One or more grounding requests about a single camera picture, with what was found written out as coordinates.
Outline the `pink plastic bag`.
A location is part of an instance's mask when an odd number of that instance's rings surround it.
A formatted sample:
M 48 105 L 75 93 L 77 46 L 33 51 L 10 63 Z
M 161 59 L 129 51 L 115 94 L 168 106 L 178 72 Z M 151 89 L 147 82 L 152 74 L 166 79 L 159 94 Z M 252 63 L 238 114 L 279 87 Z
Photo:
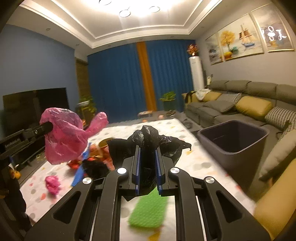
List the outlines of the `pink plastic bag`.
M 108 124 L 107 115 L 99 112 L 86 130 L 79 115 L 69 109 L 48 108 L 40 124 L 51 122 L 53 129 L 45 134 L 45 155 L 52 165 L 78 158 L 88 146 L 88 139 L 98 134 Z

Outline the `black plastic bag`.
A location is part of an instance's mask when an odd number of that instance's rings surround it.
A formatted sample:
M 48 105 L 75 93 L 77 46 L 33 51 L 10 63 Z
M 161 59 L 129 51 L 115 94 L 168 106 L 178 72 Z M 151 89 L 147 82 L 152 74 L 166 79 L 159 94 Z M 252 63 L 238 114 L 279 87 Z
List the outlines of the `black plastic bag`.
M 152 126 L 143 125 L 141 130 L 136 130 L 128 139 L 114 138 L 107 142 L 110 156 L 115 168 L 126 167 L 129 173 L 129 185 L 124 184 L 123 197 L 130 201 L 138 196 L 148 195 L 157 188 L 155 151 L 160 148 L 166 174 L 162 196 L 169 194 L 169 170 L 174 167 L 181 157 L 182 150 L 191 149 L 192 145 L 178 138 L 160 135 Z M 139 194 L 135 195 L 132 188 L 132 159 L 136 145 L 140 147 L 140 184 Z

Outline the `dark grey trash bin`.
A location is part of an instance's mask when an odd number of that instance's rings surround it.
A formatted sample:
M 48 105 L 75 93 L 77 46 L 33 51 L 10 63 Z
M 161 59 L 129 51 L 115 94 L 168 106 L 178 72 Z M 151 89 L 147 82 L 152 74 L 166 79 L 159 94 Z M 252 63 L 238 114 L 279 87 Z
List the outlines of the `dark grey trash bin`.
M 257 172 L 269 131 L 239 120 L 229 120 L 197 133 L 197 139 L 244 192 Z

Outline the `green textured pad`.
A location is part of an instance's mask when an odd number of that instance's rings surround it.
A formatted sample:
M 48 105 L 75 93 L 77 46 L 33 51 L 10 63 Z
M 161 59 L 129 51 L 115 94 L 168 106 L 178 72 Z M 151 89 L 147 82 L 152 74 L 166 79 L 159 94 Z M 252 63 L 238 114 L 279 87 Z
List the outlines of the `green textured pad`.
M 139 228 L 158 228 L 164 222 L 167 206 L 168 197 L 160 196 L 155 188 L 150 194 L 140 197 L 128 224 Z

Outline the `blue wrapper strip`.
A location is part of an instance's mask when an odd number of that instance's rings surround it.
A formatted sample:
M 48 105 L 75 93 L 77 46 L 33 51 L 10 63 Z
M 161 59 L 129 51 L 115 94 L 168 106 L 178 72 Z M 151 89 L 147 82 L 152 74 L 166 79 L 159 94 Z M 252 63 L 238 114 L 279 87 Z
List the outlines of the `blue wrapper strip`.
M 80 157 L 81 161 L 84 161 L 89 157 L 89 153 L 90 153 L 89 148 L 90 148 L 90 144 L 88 144 L 87 148 L 82 153 L 82 155 Z M 75 173 L 75 176 L 74 176 L 71 186 L 72 187 L 76 186 L 79 182 L 81 182 L 83 180 L 84 176 L 85 176 L 84 169 L 83 169 L 82 164 L 80 164 L 80 166 L 78 167 L 78 169 Z

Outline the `plant on stand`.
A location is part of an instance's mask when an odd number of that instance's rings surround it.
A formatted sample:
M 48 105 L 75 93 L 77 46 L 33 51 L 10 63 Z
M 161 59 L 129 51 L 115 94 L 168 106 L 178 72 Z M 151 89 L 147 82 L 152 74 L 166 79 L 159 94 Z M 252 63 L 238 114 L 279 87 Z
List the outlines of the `plant on stand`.
M 76 112 L 82 120 L 83 126 L 88 126 L 97 113 L 92 96 L 83 96 L 76 105 Z

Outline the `dark coffee table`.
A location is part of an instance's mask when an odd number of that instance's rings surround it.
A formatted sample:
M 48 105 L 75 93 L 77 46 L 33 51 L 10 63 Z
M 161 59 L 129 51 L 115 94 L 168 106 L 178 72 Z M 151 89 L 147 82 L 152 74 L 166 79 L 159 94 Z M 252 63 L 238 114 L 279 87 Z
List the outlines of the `dark coffee table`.
M 192 119 L 187 117 L 184 112 L 178 112 L 177 110 L 174 111 L 143 111 L 137 115 L 138 119 L 142 122 L 144 121 L 161 121 L 161 120 L 171 120 L 177 119 L 180 121 L 185 128 L 187 128 L 190 132 L 197 132 L 202 129 L 200 125 L 194 122 Z

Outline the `blue curtain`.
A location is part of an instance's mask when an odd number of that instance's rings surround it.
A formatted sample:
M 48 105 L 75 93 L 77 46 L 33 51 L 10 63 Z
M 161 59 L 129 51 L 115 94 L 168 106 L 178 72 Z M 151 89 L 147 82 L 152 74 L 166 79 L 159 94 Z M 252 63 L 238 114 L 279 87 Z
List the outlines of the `blue curtain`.
M 160 98 L 174 91 L 176 109 L 184 110 L 182 94 L 193 90 L 187 48 L 194 40 L 155 40 L 145 42 L 154 83 L 157 110 Z M 98 111 L 110 123 L 129 121 L 147 110 L 136 43 L 106 49 L 88 56 L 91 95 Z

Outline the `orange curtain strip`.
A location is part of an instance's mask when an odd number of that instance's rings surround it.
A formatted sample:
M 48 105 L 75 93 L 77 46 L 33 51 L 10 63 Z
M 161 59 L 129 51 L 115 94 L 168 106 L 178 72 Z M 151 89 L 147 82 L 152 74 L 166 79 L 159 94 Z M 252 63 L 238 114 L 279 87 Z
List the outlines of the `orange curtain strip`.
M 136 44 L 139 65 L 142 73 L 142 82 L 144 87 L 145 101 L 147 110 L 157 111 L 157 102 L 154 92 L 154 83 L 152 80 L 152 73 L 149 64 L 147 46 L 145 42 L 138 42 Z

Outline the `far patterned cushion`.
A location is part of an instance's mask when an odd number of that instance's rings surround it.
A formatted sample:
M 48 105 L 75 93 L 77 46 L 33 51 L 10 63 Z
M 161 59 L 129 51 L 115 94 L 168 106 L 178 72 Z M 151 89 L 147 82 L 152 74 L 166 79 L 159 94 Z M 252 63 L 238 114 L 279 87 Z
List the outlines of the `far patterned cushion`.
M 241 98 L 242 93 L 223 93 L 217 98 L 217 101 L 225 101 L 236 104 Z

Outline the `white standing air conditioner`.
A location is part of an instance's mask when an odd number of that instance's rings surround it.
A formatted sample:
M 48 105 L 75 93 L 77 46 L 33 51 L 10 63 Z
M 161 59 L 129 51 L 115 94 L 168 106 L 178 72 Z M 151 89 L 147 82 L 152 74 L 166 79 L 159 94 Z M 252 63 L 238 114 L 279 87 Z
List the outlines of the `white standing air conditioner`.
M 204 76 L 203 76 L 203 68 L 201 59 L 199 56 L 191 56 L 189 58 L 191 73 L 192 73 L 192 80 L 193 80 L 193 87 L 194 90 L 204 89 Z

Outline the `light grey cushion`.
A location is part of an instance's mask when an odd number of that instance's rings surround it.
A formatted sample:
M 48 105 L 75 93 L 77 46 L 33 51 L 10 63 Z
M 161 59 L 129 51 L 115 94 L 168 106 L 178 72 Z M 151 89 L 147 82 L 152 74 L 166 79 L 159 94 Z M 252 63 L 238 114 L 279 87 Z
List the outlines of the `light grey cushion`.
M 271 150 L 259 173 L 259 180 L 266 182 L 279 175 L 295 158 L 295 130 L 288 132 Z

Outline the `flower ornament on conditioner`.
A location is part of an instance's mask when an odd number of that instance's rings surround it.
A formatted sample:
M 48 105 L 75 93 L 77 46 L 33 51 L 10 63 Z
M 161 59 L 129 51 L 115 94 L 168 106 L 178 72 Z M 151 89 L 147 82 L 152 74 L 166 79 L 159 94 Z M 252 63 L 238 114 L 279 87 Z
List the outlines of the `flower ornament on conditioner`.
M 193 57 L 193 56 L 199 56 L 199 48 L 197 44 L 189 44 L 187 48 L 187 53 Z

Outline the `black white patterned cushion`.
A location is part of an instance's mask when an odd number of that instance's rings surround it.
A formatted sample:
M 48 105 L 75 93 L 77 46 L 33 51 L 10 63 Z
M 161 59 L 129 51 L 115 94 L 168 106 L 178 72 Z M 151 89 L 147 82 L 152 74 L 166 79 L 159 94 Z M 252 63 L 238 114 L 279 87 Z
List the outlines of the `black white patterned cushion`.
M 274 107 L 265 116 L 265 122 L 283 130 L 287 121 L 295 121 L 295 111 Z

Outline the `middle sailboat painting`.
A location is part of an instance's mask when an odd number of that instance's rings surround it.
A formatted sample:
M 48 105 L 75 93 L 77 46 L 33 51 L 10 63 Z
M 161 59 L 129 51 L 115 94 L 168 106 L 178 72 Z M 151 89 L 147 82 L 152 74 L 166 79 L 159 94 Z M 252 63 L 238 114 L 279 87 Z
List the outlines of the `middle sailboat painting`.
M 226 61 L 263 54 L 263 45 L 250 14 L 243 15 L 218 31 Z

